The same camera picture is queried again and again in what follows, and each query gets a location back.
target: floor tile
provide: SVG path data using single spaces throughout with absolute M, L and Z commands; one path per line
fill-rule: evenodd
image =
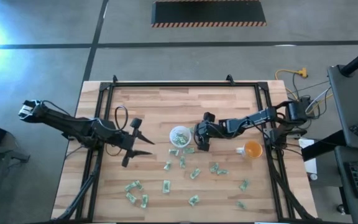
M 336 207 L 342 204 L 341 194 L 337 187 L 312 187 L 311 192 L 319 218 L 327 222 L 352 223 L 350 215 L 341 215 L 336 210 Z
M 0 191 L 0 223 L 48 220 L 67 140 L 44 124 L 21 121 L 24 100 L 50 100 L 74 114 L 89 50 L 0 50 L 0 128 L 17 138 L 28 164 L 7 171 Z
M 0 1 L 0 44 L 92 43 L 102 0 Z
M 151 28 L 154 0 L 110 1 L 100 42 L 358 40 L 358 1 L 261 0 L 266 27 Z

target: robotic arm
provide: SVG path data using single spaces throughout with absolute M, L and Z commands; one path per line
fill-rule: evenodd
M 127 167 L 129 158 L 138 155 L 151 154 L 145 151 L 133 150 L 135 139 L 139 138 L 147 143 L 154 144 L 139 131 L 142 120 L 135 118 L 131 123 L 134 128 L 132 134 L 124 131 L 123 128 L 117 129 L 112 121 L 99 118 L 74 118 L 69 114 L 48 108 L 44 101 L 26 100 L 19 112 L 21 120 L 28 123 L 44 123 L 57 130 L 62 131 L 65 138 L 74 137 L 84 147 L 94 147 L 100 141 L 106 144 L 117 146 L 126 150 L 122 160 L 122 166 Z
M 286 116 L 280 118 L 277 110 L 282 107 L 285 107 Z M 232 139 L 241 135 L 246 129 L 273 121 L 280 123 L 278 128 L 270 132 L 271 143 L 275 143 L 285 138 L 294 127 L 304 124 L 307 119 L 304 106 L 296 101 L 284 101 L 241 119 L 220 119 L 218 124 L 214 123 L 215 115 L 206 112 L 202 122 L 195 126 L 194 139 L 198 149 L 209 151 L 210 138 Z

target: yellow and black striped mat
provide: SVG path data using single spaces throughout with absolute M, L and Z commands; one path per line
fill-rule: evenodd
M 152 27 L 266 26 L 259 0 L 161 0 L 152 8 Z

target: orange cup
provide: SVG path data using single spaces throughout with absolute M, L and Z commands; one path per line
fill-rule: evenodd
M 244 146 L 246 154 L 251 158 L 258 158 L 262 155 L 262 146 L 256 141 L 248 141 Z

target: wooden table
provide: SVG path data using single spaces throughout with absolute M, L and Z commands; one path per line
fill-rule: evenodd
M 78 104 L 77 117 L 94 116 L 100 82 L 85 82 Z M 268 81 L 272 104 L 287 100 L 284 83 L 280 80 Z M 115 88 L 112 108 L 125 105 L 132 118 L 143 119 L 140 130 L 155 143 L 147 144 L 140 140 L 134 149 L 149 151 L 149 156 L 131 159 L 127 168 L 121 166 L 124 152 L 116 157 L 105 153 L 101 168 L 96 199 L 95 222 L 253 222 L 277 221 L 272 187 L 270 183 L 265 153 L 258 159 L 243 158 L 236 154 L 236 148 L 248 140 L 263 144 L 261 133 L 248 129 L 243 135 L 232 139 L 212 139 L 209 152 L 196 151 L 186 155 L 186 169 L 180 169 L 179 157 L 168 154 L 173 148 L 169 141 L 170 130 L 178 125 L 192 127 L 200 122 L 203 113 L 209 111 L 216 119 L 242 118 L 257 112 L 255 91 L 250 87 L 124 87 Z M 114 109 L 110 119 L 114 119 Z M 118 121 L 124 122 L 124 113 L 119 112 Z M 78 147 L 71 142 L 68 152 Z M 117 148 L 108 146 L 111 154 Z M 81 185 L 86 150 L 80 149 L 64 163 L 62 177 L 57 192 L 52 217 L 63 213 L 71 203 Z M 170 171 L 163 169 L 165 162 L 172 160 Z M 300 203 L 316 217 L 313 197 L 302 158 L 286 151 L 285 165 L 290 188 Z M 211 174 L 209 167 L 215 162 L 220 168 L 229 170 L 228 175 Z M 196 168 L 201 174 L 190 179 Z M 245 192 L 239 190 L 244 179 L 250 184 Z M 126 199 L 124 187 L 140 180 L 144 191 L 132 190 L 138 198 L 135 205 Z M 162 193 L 163 180 L 171 181 L 169 195 Z M 142 194 L 150 197 L 146 209 L 140 208 Z M 199 195 L 200 202 L 191 207 L 188 199 Z M 282 192 L 280 198 L 285 214 L 287 212 Z M 246 210 L 236 207 L 237 201 L 244 202 Z

